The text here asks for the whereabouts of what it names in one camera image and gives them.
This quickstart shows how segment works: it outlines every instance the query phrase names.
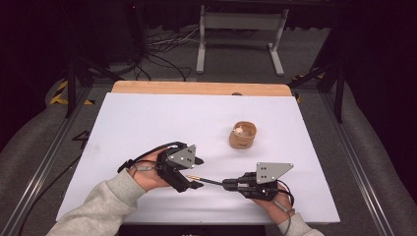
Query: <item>white paper sheet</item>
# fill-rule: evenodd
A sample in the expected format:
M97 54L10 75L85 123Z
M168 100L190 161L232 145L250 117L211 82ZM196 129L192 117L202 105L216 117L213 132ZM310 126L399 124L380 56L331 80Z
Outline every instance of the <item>white paper sheet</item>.
M258 133L249 149L228 143L233 125L250 121ZM181 171L221 181L256 171L257 162L293 163L284 181L306 222L339 222L309 134L294 97L108 93L77 167L59 219L78 207L99 182L113 178L127 159L171 142L197 146L205 164ZM267 214L237 192L205 184L177 193L153 190L125 222L143 224L266 224Z

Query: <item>wire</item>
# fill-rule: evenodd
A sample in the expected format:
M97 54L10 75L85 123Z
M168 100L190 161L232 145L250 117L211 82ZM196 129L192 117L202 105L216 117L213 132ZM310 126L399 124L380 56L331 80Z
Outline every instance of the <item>wire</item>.
M136 80L138 80L139 79L139 76L141 75L141 72L142 72L142 70L139 72L139 73L136 73L136 68L138 68L138 69L142 69L141 67L139 67L139 66L137 66L137 67L135 67L134 69L133 69L133 74L135 75L135 78L136 78Z
M170 50L176 48L177 46L184 45L190 41L198 42L197 40L193 40L193 38L196 36L196 31L199 28L193 29L191 32L188 32L188 34L182 35L181 33L176 34L175 36L172 36L170 34L167 38L162 40L162 37L154 34L149 36L149 43L148 46L151 46L152 48L149 50L153 53L157 52L169 52Z
M280 190L280 189L278 189L277 191L279 193L283 193L283 194L288 195L288 197L290 198L291 207L293 207L294 206L294 196L292 196L291 191L289 190L288 186L284 182L282 182L280 180L278 180L278 182L283 184L285 186L285 188L287 189L287 191ZM288 226L287 226L285 232L282 234L282 236L285 236L289 231L289 227L291 226L291 215L289 214L289 212L293 211L294 208L292 208L291 210L288 210L285 206L283 206L282 204L280 204L277 201L273 201L273 203L276 204L278 206L278 208L280 208L282 211L284 211L288 215Z
M135 68L139 65L140 61L141 60L136 60L135 63L133 63L133 65L130 65L127 68L121 69L119 71L110 71L110 73L113 73L116 76L124 75L126 73L131 72L132 70L135 70ZM103 75L101 73L96 73L96 72L92 72L92 71L89 71L89 72L96 78L107 78L105 75Z
M139 74L136 74L136 71L135 71L135 69L136 68L138 68L139 70L141 70L141 72L139 73ZM135 67L135 69L134 69L134 74L135 74L135 77L136 77L136 80L138 80L138 78L139 78L139 75L141 74L141 73L144 73L145 75L147 75L147 77L148 77L148 80L150 80L150 75L146 72L146 71L144 71L144 69L142 69L142 66L137 66L137 67Z
M139 161L141 161L141 159L142 158L144 158L145 156L147 156L147 155L149 155L149 154L151 154L151 153L153 153L153 152L156 152L157 150L160 150L160 149L163 149L163 148L168 148L168 147L171 147L171 146L177 146L177 147L179 147L179 148L186 148L187 147L187 145L186 144L184 144L184 143L181 143L181 142L173 142L173 143L169 143L169 144L166 144L166 145L163 145L163 146L159 146L159 147L155 147L154 149L152 149L152 150L149 150L149 151L147 151L147 152L145 152L145 153L143 153L142 155L140 155L140 156L138 156L136 159L134 159L134 160L132 160L132 159L129 159L129 160L127 160L127 161L125 161L125 163L123 163L118 169L117 169L117 173L120 173L123 169L125 169L125 168L131 168L134 164L136 164L136 163L138 163Z
M154 163L154 164L161 164L161 163L163 163L161 161L155 161L155 160L138 160L137 163L139 163L139 162L150 162L150 163Z
M95 70L97 70L99 73L101 73L102 75L110 78L113 81L125 81L125 79L113 74L112 72L110 72L109 70L102 68L100 65L96 64L93 61L90 61L87 58L84 58L82 56L78 57L79 59L81 59L82 61L84 61L88 66L93 67Z
M167 61L167 60L165 60L165 59L163 59L162 57L159 57L159 56L156 56L156 55L152 55L152 54L149 54L148 55L148 60L150 60L149 59L149 56L152 56L152 57L156 57L156 58L158 58L159 60L162 60L162 61L164 61L164 62L166 62L166 63L168 63L169 65L171 65L172 66L172 68L174 68L174 69L176 69L180 74L181 74L181 76L183 77L183 79L184 79L184 82L186 82L187 81L187 78L184 76L184 74L182 73L182 71L178 68L178 67L176 67L174 64L172 64L172 63L170 63L169 61Z
M149 58L148 58L148 60L151 62L151 63L153 63L153 64L155 64L155 65L158 65L158 66L161 66L161 67L165 67L165 68L175 68L175 66L165 66L165 65L161 65L161 64L159 64L159 63L156 63L156 62L154 62L154 61L152 61L152 60L150 60ZM189 76L190 76L190 74L191 74L191 72L193 71L193 69L191 69L191 67L176 67L176 69L178 70L178 69L183 69L183 70L185 70L185 69L187 69L188 70L188 73L187 73L187 75L185 76L185 78L188 78Z
M28 220L28 217L30 215L30 212L33 210L34 206L36 205L36 203L40 200L40 198L42 198L42 196L56 183L56 181L58 181L79 159L81 158L81 156L77 157L75 160L73 160L73 162L71 162L70 165L67 166L67 168L64 169L64 171L61 172L61 174L59 174L37 197L36 199L33 201L33 203L30 205L30 208L25 216L24 221L21 224L21 227L19 228L19 233L18 235L22 235L22 232L24 231L24 227L25 227L25 223Z

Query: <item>black cable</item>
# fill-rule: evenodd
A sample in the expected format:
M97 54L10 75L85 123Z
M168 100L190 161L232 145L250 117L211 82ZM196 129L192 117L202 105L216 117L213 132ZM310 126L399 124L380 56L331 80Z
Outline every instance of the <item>black cable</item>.
M22 232L24 231L24 227L25 227L25 223L28 220L28 217L30 215L30 212L33 210L34 206L36 205L36 203L40 200L40 198L42 198L42 196L46 193L46 191L48 191L55 183L56 181L58 181L79 159L81 158L81 156L77 157L75 160L73 160L73 162L71 162L70 165L67 166L67 168L64 169L64 171L61 172L61 174L59 174L37 197L36 199L34 199L33 203L30 205L30 208L25 216L24 221L21 224L21 227L19 228L19 233L18 235L22 235Z
M289 227L291 226L291 215L289 215L288 211L286 213L288 215L288 226L287 226L287 229L285 230L285 232L282 234L282 236L285 236L288 233Z
M138 160L137 163L139 163L139 162L150 162L150 163L154 163L154 164L161 164L161 163L163 163L161 161L155 161L155 160Z
M156 56L156 55L152 55L152 54L148 54L148 56L152 56L152 57L156 57L156 58L158 58L159 60L162 60L162 61L164 61L164 62L166 62L166 63L168 63L169 65L171 65L174 69L176 69L180 74L181 74L181 76L183 77L183 79L184 79L184 82L186 82L187 81L187 79L186 79L186 77L184 76L184 74L182 73L182 71L180 70L180 69L178 69L178 67L176 67L174 64L172 64L172 63L170 63L169 61L167 61L167 60L165 60L165 59L163 59L162 57L158 57L158 56Z
M148 58L148 60L151 62L151 63L153 63L153 64L155 64L155 65L158 65L158 66L161 66L161 67L165 67L165 68L174 68L174 67L172 67L172 66L165 66L165 65L161 65L161 64L159 64L159 63L156 63L156 62L154 62L154 61L152 61L152 60L150 60L149 58ZM193 69L191 68L191 67L177 67L177 69L187 69L188 70L188 73L187 73L187 76L185 76L185 78L188 78L188 76L190 76L190 74L191 74L191 72L193 71Z
M134 159L134 160L132 160L132 159L129 159L129 160L127 160L127 161L125 161L125 163L123 163L118 169L117 169L117 173L120 173L123 169L125 169L125 168L131 168L134 164L136 164L136 163L138 163L142 158L144 158L145 156L147 156L147 155L149 155L149 154L151 154L151 153L153 153L153 152L156 152L157 150L161 150L161 149L163 149L163 148L168 148L168 147L171 147L171 146L177 146L177 147L179 147L179 148L186 148L187 147L187 145L186 144L184 144L184 143L181 143L181 142L173 142L173 143L169 143L169 144L166 144L166 145L163 145L163 146L159 146L159 147L155 147L154 149L152 149L152 150L150 150L150 151L147 151L147 152L145 152L145 153L143 153L142 155L140 155L140 156L138 156L136 159Z
M139 63L140 63L140 60L136 60L135 63L133 63L133 65L130 65L127 68L124 68L124 69L119 70L119 71L109 71L109 72L113 73L116 76L121 76L121 75L124 75L126 73L129 73L129 72L135 70L136 66L138 66ZM92 72L92 71L89 71L89 72L96 78L107 78L105 75L103 75L101 73L96 73L96 72Z
M294 206L294 196L290 193L290 192L287 192L287 191L285 191L285 190L280 190L280 189L278 189L277 190L279 193L282 193L282 194L286 194L286 195L288 195L289 196L289 200L290 200L290 203L291 203L291 206L293 207Z
M101 67L100 65L96 64L95 62L90 61L87 58L84 58L82 56L79 56L79 58L84 61L88 66L94 68L95 70L97 70L99 73L101 73L102 75L110 78L113 81L125 81L125 79L114 75L112 72L110 72L109 70Z
M176 47L182 46L182 45L187 44L187 43L189 43L189 42L190 42L190 41L188 40L188 41L186 41L186 42L177 43L177 44L175 44L175 45L172 45L170 48L166 48L166 49L165 49L164 51L162 51L162 52L163 52L163 53L169 52L169 51L171 51L171 50L175 49Z
M290 198L290 200L291 200L291 206L294 206L294 201L295 201L295 199L294 199L294 196L291 194L291 190L289 189L289 187L288 187L288 185L286 185L284 182L282 182L282 181L280 181L280 180L278 180L278 182L279 183L281 183L282 185L284 185L285 186L285 188L287 189L287 191L284 191L284 192L282 192L282 193L284 193L284 194L286 194L286 195L288 195L289 196L289 198Z
M141 72L143 72L145 75L147 75L148 80L151 80L150 75L149 75L146 71L144 71L144 69L142 69L142 67L137 66L136 68L138 68L139 70L141 70ZM138 75L136 75L136 74L135 74L135 76L136 76L136 80L138 80L139 75L141 74L141 72L140 72Z

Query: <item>forearm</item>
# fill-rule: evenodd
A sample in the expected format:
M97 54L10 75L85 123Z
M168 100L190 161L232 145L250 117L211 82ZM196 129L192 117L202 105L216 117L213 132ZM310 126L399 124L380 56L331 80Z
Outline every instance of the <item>forearm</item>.
M86 201L62 216L48 235L114 235L145 192L123 170L95 186Z
M278 224L278 228L282 233L288 229L286 236L323 236L324 234L319 230L310 228L305 222L300 213L291 216L290 219Z

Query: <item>metal frame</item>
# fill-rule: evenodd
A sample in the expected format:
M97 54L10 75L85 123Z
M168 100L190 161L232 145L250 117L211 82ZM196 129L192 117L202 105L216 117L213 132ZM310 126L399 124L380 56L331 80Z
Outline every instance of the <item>metal frame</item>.
M197 57L196 73L205 71L206 58L206 29L241 29L241 30L275 30L276 37L273 43L268 44L268 51L273 67L278 76L283 76L281 61L278 57L278 44L288 16L288 9L282 14L240 14L240 13L210 13L203 5L200 12L200 44Z
M13 211L0 235L14 236L18 234L20 226L23 223L23 220L28 213L30 206L36 199L36 196L39 193L50 169L52 168L52 165L58 156L59 149L61 148L62 143L71 128L71 125L81 110L81 104L83 104L83 102L87 99L89 92L90 88L81 88L80 95L77 99L77 105L75 106L72 115L66 118L62 123L57 135L49 147L49 150L47 151L43 160L40 162L39 167L31 178L28 187L26 188L24 194L19 200L19 203L17 204L15 210Z
M380 235L394 235L387 221L386 215L384 214L382 206L380 205L380 202L375 195L374 188L372 187L364 169L362 168L358 155L356 154L356 151L346 134L343 124L338 122L337 117L333 113L334 106L332 104L330 95L328 93L321 93L321 97L328 112L328 116L331 118L334 128L338 132L340 139L342 140L346 149L348 154L347 161Z

